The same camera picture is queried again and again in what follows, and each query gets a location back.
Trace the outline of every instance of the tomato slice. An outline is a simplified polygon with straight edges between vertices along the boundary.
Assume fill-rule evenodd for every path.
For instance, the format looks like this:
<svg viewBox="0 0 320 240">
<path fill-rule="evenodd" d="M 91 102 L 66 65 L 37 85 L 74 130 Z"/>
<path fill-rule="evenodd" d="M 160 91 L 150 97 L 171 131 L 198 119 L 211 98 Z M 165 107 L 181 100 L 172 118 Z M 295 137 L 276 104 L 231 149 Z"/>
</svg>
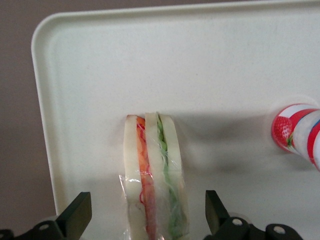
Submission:
<svg viewBox="0 0 320 240">
<path fill-rule="evenodd" d="M 136 118 L 136 139 L 137 152 L 139 160 L 139 170 L 141 176 L 142 191 L 140 201 L 144 205 L 146 218 L 146 232 L 149 240 L 156 240 L 156 198 L 154 189 L 154 180 L 150 172 L 150 164 L 146 142 L 146 120 L 142 117 Z"/>
</svg>

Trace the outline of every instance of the strawberry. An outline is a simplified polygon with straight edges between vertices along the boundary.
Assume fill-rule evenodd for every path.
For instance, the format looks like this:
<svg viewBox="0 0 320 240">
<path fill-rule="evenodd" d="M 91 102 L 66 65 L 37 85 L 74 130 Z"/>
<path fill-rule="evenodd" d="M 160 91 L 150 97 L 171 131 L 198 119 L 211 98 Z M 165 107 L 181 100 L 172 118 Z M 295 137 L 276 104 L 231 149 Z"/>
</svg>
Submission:
<svg viewBox="0 0 320 240">
<path fill-rule="evenodd" d="M 284 147 L 293 145 L 292 122 L 289 118 L 278 116 L 273 122 L 273 138 L 278 144 Z"/>
</svg>

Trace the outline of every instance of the white bread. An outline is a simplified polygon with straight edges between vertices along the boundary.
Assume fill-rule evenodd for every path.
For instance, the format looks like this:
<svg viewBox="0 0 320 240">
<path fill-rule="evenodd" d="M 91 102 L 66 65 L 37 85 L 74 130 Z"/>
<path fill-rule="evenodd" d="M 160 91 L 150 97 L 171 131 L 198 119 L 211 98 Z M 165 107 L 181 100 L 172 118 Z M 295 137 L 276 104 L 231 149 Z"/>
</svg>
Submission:
<svg viewBox="0 0 320 240">
<path fill-rule="evenodd" d="M 134 115 L 128 115 L 125 120 L 123 156 L 130 239 L 148 240 L 145 206 L 140 202 L 142 185 L 137 150 L 137 116 Z"/>
<path fill-rule="evenodd" d="M 177 132 L 175 124 L 170 116 L 160 114 L 160 119 L 163 125 L 163 135 L 167 144 L 167 154 L 168 154 L 168 165 L 169 165 L 169 177 L 171 179 L 172 185 L 177 188 L 178 198 L 181 203 L 183 212 L 183 226 L 182 230 L 186 236 L 181 237 L 181 239 L 188 239 L 189 236 L 189 209 L 188 209 L 188 199 L 185 190 L 185 182 L 183 179 L 182 171 L 182 161 L 179 148 L 179 142 L 177 137 Z"/>
<path fill-rule="evenodd" d="M 156 113 L 145 114 L 145 138 L 153 178 L 157 235 L 170 239 L 168 232 L 170 219 L 169 187 L 166 184 L 164 167 L 165 161 L 160 151 L 161 145 L 158 137 L 158 116 Z"/>
</svg>

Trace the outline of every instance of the white tray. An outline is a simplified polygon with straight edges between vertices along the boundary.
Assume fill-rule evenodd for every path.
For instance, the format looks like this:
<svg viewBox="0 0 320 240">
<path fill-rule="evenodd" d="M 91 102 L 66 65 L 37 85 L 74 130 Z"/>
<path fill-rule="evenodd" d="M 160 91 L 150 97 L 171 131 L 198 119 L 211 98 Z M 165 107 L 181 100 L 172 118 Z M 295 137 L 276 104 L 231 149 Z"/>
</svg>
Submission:
<svg viewBox="0 0 320 240">
<path fill-rule="evenodd" d="M 32 57 L 56 211 L 90 191 L 85 239 L 123 239 L 125 117 L 155 111 L 175 120 L 193 240 L 205 190 L 258 228 L 319 237 L 320 173 L 270 136 L 281 107 L 320 100 L 319 1 L 55 14 Z"/>
</svg>

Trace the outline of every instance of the sandwich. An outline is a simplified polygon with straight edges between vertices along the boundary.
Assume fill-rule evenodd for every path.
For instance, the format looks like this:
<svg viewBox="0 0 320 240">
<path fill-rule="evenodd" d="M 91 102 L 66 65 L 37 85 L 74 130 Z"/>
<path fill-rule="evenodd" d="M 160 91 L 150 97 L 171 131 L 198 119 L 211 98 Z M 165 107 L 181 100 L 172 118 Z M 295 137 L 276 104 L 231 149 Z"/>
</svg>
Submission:
<svg viewBox="0 0 320 240">
<path fill-rule="evenodd" d="M 187 196 L 172 119 L 128 115 L 123 147 L 130 238 L 188 240 Z"/>
</svg>

